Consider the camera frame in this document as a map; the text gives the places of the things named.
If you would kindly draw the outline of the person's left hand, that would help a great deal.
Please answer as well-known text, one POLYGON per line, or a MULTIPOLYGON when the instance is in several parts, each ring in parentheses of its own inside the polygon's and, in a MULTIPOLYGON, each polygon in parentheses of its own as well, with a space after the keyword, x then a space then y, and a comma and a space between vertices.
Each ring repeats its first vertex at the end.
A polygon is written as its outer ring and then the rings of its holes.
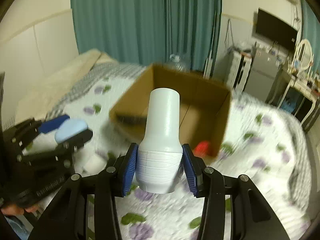
POLYGON ((16 204, 10 204, 5 207, 2 207, 1 212, 5 216, 18 216, 18 215, 23 215, 25 212, 28 212, 28 213, 35 212, 36 210, 39 209, 39 207, 40 206, 38 204, 35 204, 31 207, 23 209, 17 206, 16 204))

